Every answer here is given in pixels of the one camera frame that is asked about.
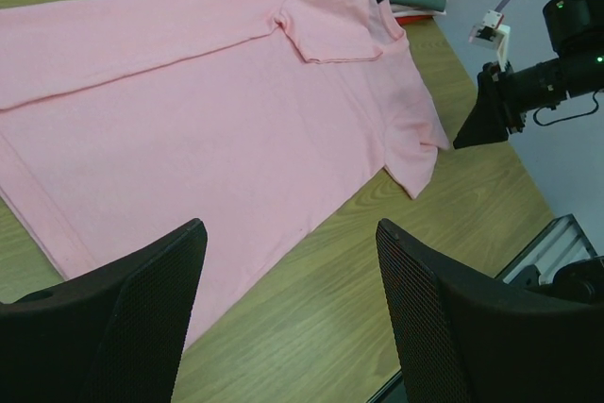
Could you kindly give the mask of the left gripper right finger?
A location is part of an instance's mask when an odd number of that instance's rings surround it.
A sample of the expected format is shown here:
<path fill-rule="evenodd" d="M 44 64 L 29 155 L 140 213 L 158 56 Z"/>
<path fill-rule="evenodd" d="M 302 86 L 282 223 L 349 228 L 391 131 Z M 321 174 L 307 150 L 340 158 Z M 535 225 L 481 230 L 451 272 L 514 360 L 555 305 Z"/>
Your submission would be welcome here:
<path fill-rule="evenodd" d="M 546 285 L 488 277 L 377 224 L 377 255 L 410 402 L 599 402 L 603 260 Z"/>

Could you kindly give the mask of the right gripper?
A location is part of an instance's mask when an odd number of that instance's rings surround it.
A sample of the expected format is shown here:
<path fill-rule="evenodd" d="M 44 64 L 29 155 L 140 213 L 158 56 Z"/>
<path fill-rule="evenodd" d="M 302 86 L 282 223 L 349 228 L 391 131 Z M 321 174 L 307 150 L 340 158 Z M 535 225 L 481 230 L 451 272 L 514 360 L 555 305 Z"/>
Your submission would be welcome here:
<path fill-rule="evenodd" d="M 454 148 L 503 143 L 509 134 L 522 132 L 527 110 L 520 98 L 529 83 L 529 75 L 530 68 L 515 72 L 510 65 L 502 72 L 498 63 L 485 63 L 478 74 L 476 104 L 454 139 Z"/>

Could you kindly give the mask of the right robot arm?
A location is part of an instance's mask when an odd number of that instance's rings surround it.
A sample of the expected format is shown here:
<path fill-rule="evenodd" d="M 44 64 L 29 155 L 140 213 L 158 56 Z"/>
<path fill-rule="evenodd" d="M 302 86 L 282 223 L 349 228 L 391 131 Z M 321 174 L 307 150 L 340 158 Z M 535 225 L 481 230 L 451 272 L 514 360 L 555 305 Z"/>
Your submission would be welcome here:
<path fill-rule="evenodd" d="M 557 57 L 519 72 L 510 64 L 484 64 L 456 149 L 505 142 L 524 129 L 529 112 L 603 90 L 603 0 L 550 0 L 543 14 Z"/>

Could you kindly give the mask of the folded light pink t shirt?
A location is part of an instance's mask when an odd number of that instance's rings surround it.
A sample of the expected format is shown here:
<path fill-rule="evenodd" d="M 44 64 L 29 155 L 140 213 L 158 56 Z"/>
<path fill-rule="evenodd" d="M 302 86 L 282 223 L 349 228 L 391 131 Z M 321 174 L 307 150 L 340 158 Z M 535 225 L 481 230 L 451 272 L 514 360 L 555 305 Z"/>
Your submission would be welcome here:
<path fill-rule="evenodd" d="M 433 9 L 425 9 L 425 8 L 398 5 L 398 4 L 391 4 L 390 8 L 391 8 L 392 14 L 395 18 L 416 17 L 416 16 L 428 16 L 428 17 L 446 16 L 446 11 L 439 11 L 439 10 L 433 10 Z"/>

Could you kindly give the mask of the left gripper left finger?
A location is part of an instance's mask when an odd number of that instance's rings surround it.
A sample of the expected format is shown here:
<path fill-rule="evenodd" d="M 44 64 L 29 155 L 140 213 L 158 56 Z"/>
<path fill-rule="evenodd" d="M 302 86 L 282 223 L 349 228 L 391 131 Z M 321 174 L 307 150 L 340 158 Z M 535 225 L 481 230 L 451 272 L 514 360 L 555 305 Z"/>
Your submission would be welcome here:
<path fill-rule="evenodd" d="M 1 306 L 4 402 L 168 402 L 207 247 L 193 219 Z"/>

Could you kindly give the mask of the aluminium frame rail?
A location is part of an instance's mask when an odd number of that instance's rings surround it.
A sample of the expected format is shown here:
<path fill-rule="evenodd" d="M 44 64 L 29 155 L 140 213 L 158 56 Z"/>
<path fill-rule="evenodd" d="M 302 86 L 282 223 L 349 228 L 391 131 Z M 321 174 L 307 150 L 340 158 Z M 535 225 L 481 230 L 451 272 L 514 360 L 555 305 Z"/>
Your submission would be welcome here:
<path fill-rule="evenodd" d="M 495 278 L 523 289 L 544 290 L 563 267 L 602 258 L 576 217 L 568 214 L 548 223 Z"/>

